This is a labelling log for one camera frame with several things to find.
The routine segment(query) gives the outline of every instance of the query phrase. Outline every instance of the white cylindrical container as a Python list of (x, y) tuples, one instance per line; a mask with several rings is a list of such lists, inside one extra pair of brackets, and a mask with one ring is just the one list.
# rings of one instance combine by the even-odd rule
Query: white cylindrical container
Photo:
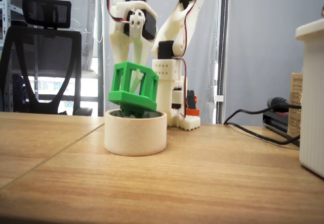
[(300, 161), (324, 177), (324, 19), (299, 27), (305, 42)]
[(132, 157), (148, 156), (163, 151), (167, 146), (167, 115), (148, 113), (147, 117), (122, 117), (120, 109), (106, 112), (106, 149), (116, 155)]

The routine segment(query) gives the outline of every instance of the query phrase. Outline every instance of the black office chair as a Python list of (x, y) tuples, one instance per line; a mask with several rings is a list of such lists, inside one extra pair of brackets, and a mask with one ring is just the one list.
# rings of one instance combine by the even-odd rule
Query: black office chair
[[(59, 104), (73, 76), (75, 78), (73, 115), (91, 116), (91, 108), (80, 108), (82, 36), (78, 31), (58, 30), (58, 28), (70, 27), (71, 2), (23, 0), (22, 9), (25, 21), (28, 24), (42, 26), (43, 28), (9, 27), (0, 60), (2, 99), (4, 98), (7, 71), (11, 59), (12, 68), (19, 68), (23, 77), (24, 90), (27, 92), (29, 101), (25, 104), (27, 106), (26, 112), (59, 114)], [(38, 71), (47, 71), (48, 77), (65, 78), (58, 92), (53, 91), (52, 94), (57, 94), (52, 95), (53, 99), (49, 103), (39, 102), (33, 92), (28, 72), (31, 74), (31, 71), (34, 72), (35, 68)], [(21, 111), (20, 108), (17, 103), (13, 105), (14, 111)], [(3, 110), (9, 111), (9, 108), (5, 108), (4, 102)]]

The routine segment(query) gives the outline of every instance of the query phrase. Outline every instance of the cable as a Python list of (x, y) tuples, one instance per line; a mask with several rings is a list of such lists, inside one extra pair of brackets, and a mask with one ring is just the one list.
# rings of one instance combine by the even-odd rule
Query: cable
[(187, 84), (187, 65), (186, 61), (184, 61), (183, 58), (176, 58), (177, 60), (182, 60), (183, 65), (184, 65), (184, 85), (183, 85), (183, 99), (184, 99), (184, 118), (187, 116), (187, 89), (186, 89), (186, 84)]
[[(102, 39), (103, 39), (103, 0), (100, 0), (100, 3), (101, 3), (101, 25), (102, 25), (102, 28), (101, 28), (101, 39), (100, 39), (100, 41), (98, 40), (98, 37), (96, 37), (98, 43), (101, 43)], [(96, 36), (98, 35), (97, 32), (98, 32), (98, 20), (97, 20), (96, 26), (95, 26), (95, 34), (96, 34)]]
[(187, 39), (187, 16), (191, 13), (191, 11), (193, 10), (195, 4), (196, 4), (197, 0), (194, 1), (192, 7), (190, 8), (190, 10), (187, 12), (185, 18), (184, 18), (184, 36), (185, 36), (185, 46), (184, 46), (184, 50), (183, 50), (183, 54), (181, 56), (178, 56), (178, 57), (174, 57), (174, 59), (177, 59), (177, 60), (182, 60), (183, 62), (183, 65), (184, 65), (184, 85), (183, 85), (183, 89), (184, 89), (184, 92), (183, 92), (183, 95), (184, 95), (184, 115), (181, 115), (183, 116), (184, 118), (186, 118), (187, 116), (187, 89), (186, 89), (186, 84), (187, 84), (187, 65), (186, 65), (186, 61), (182, 58), (186, 51), (187, 51), (187, 44), (188, 44), (188, 39)]
[(258, 137), (260, 139), (263, 139), (263, 140), (267, 140), (269, 142), (272, 142), (272, 143), (275, 143), (275, 144), (279, 144), (279, 145), (286, 145), (286, 144), (289, 144), (291, 142), (294, 142), (296, 140), (299, 140), (300, 139), (300, 135), (295, 137), (295, 138), (292, 138), (290, 140), (287, 140), (287, 141), (279, 141), (279, 140), (275, 140), (275, 139), (272, 139), (272, 138), (269, 138), (269, 137), (265, 137), (265, 136), (262, 136), (260, 134), (257, 134), (253, 131), (250, 131), (244, 127), (242, 127), (241, 125), (238, 125), (236, 123), (229, 123), (228, 121), (233, 118), (236, 114), (242, 112), (242, 113), (246, 113), (246, 114), (251, 114), (251, 115), (256, 115), (256, 114), (262, 114), (262, 113), (265, 113), (266, 111), (271, 111), (273, 109), (276, 109), (276, 108), (279, 108), (279, 107), (285, 107), (285, 108), (292, 108), (292, 109), (302, 109), (301, 106), (298, 106), (298, 105), (291, 105), (291, 104), (277, 104), (277, 105), (274, 105), (272, 107), (269, 107), (269, 108), (266, 108), (264, 110), (260, 110), (260, 111), (247, 111), (247, 110), (244, 110), (244, 109), (239, 109), (237, 111), (235, 111), (231, 116), (229, 116), (225, 122), (224, 122), (224, 125), (233, 125), (237, 128), (239, 128), (240, 130), (243, 130), (244, 132), (248, 133), (248, 134), (252, 134), (254, 135), (255, 137)]
[(295, 140), (299, 140), (300, 139), (300, 135), (299, 135), (299, 136), (297, 136), (295, 138), (292, 138), (290, 140), (287, 140), (287, 141), (279, 141), (279, 140), (271, 139), (271, 138), (262, 136), (260, 134), (257, 134), (257, 133), (255, 133), (253, 131), (250, 131), (250, 130), (248, 130), (248, 129), (246, 129), (246, 128), (244, 128), (241, 125), (238, 125), (236, 123), (226, 123), (226, 125), (233, 125), (233, 126), (239, 128), (240, 130), (243, 130), (244, 132), (247, 132), (249, 134), (252, 134), (252, 135), (254, 135), (254, 136), (256, 136), (256, 137), (258, 137), (260, 139), (267, 140), (269, 142), (272, 142), (272, 143), (275, 143), (275, 144), (279, 144), (279, 145), (286, 145), (286, 144), (289, 144), (291, 142), (294, 142)]
[(260, 110), (260, 111), (247, 111), (247, 110), (244, 110), (244, 109), (239, 109), (237, 111), (235, 111), (231, 116), (229, 116), (224, 124), (227, 124), (227, 122), (233, 118), (236, 114), (242, 112), (242, 113), (245, 113), (245, 114), (251, 114), (251, 115), (256, 115), (256, 114), (262, 114), (262, 113), (265, 113), (266, 111), (271, 111), (271, 110), (274, 110), (276, 108), (279, 108), (279, 107), (284, 107), (284, 108), (291, 108), (291, 109), (302, 109), (302, 106), (298, 106), (298, 105), (291, 105), (291, 104), (277, 104), (275, 106), (272, 106), (272, 107), (269, 107), (269, 108), (266, 108), (266, 109), (263, 109), (263, 110)]
[(120, 22), (120, 23), (129, 23), (129, 21), (127, 19), (124, 18), (118, 18), (118, 17), (114, 17), (111, 12), (110, 12), (110, 0), (107, 0), (107, 9), (108, 9), (108, 13), (110, 14), (111, 18), (113, 19), (113, 21), (115, 22)]

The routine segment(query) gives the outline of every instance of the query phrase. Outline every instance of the wooden table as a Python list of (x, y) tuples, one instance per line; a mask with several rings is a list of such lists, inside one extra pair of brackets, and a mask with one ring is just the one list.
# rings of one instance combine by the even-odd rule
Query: wooden table
[(160, 154), (121, 157), (105, 150), (101, 127), (3, 189), (0, 216), (30, 223), (323, 224), (324, 181), (287, 147), (294, 150), (228, 126), (203, 126), (169, 129)]
[(0, 113), (0, 190), (103, 124), (94, 117)]

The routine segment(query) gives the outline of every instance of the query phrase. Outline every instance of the red wire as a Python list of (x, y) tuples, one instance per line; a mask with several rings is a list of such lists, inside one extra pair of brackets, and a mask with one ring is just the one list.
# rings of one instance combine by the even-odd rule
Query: red wire
[(183, 58), (177, 58), (179, 60), (182, 60), (183, 65), (184, 65), (184, 85), (183, 85), (183, 99), (184, 99), (184, 118), (187, 116), (187, 102), (186, 102), (186, 98), (187, 98), (187, 89), (186, 89), (186, 84), (187, 84), (187, 65), (186, 65), (186, 61), (184, 61)]
[(194, 8), (196, 2), (197, 2), (197, 0), (194, 1), (193, 6), (190, 8), (190, 10), (188, 11), (188, 13), (186, 14), (186, 16), (184, 18), (185, 47), (184, 47), (184, 51), (183, 51), (182, 56), (176, 58), (176, 59), (181, 59), (182, 62), (183, 62), (183, 64), (184, 64), (184, 86), (183, 86), (183, 89), (184, 89), (184, 92), (183, 92), (183, 95), (184, 95), (184, 115), (181, 115), (184, 118), (186, 118), (186, 116), (187, 116), (187, 101), (186, 101), (186, 98), (187, 98), (187, 89), (186, 89), (187, 65), (186, 65), (186, 61), (182, 57), (184, 56), (184, 54), (187, 51), (187, 42), (188, 42), (187, 41), (187, 16), (190, 14), (190, 12), (192, 11), (192, 9)]
[(112, 17), (113, 21), (115, 21), (115, 22), (122, 22), (122, 23), (129, 23), (129, 21), (128, 21), (127, 19), (114, 17), (114, 16), (111, 14), (111, 12), (110, 12), (110, 0), (107, 0), (107, 9), (108, 9), (108, 13), (109, 13), (110, 16)]

